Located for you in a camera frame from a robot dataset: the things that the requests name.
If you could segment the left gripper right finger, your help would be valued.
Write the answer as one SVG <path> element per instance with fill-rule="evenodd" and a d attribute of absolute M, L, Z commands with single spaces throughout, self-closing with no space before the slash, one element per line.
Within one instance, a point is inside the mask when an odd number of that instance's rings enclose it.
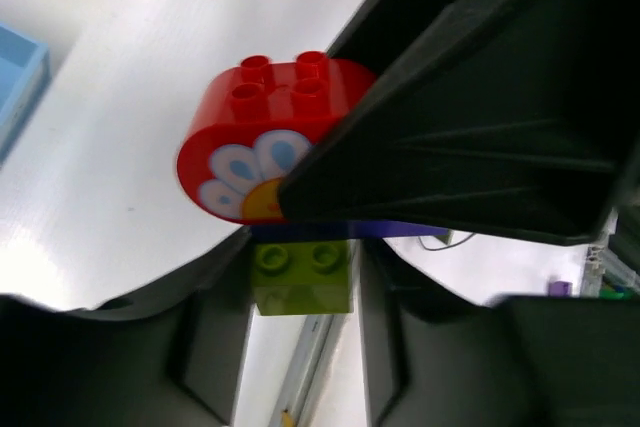
<path fill-rule="evenodd" d="M 508 297 L 475 305 L 382 240 L 360 250 L 375 426 L 635 426 L 639 305 Z"/>

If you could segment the long green lego brick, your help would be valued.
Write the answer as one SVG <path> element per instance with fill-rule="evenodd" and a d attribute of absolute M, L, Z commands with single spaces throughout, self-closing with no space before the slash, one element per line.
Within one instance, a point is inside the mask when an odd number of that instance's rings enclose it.
<path fill-rule="evenodd" d="M 251 290 L 262 316 L 346 314 L 352 310 L 346 240 L 257 244 Z"/>

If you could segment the purple lego plate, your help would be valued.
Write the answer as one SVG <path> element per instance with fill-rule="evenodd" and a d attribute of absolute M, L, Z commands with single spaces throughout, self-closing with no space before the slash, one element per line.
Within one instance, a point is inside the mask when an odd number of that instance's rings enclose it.
<path fill-rule="evenodd" d="M 389 220 L 290 222 L 252 225 L 250 230 L 257 241 L 271 243 L 438 236 L 448 232 L 441 227 Z"/>

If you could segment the red flower lego brick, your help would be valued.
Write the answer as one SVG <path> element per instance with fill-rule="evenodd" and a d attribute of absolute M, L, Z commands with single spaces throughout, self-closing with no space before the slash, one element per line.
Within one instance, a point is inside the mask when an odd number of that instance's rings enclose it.
<path fill-rule="evenodd" d="M 207 87 L 176 159 L 185 194 L 226 221 L 279 224 L 279 184 L 373 85 L 366 67 L 306 51 L 245 58 Z"/>

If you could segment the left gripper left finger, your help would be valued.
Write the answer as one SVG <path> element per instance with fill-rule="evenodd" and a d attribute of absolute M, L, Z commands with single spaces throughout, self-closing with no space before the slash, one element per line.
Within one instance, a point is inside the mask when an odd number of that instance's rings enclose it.
<path fill-rule="evenodd" d="M 96 309 L 1 298 L 5 426 L 227 426 L 250 320 L 251 236 Z"/>

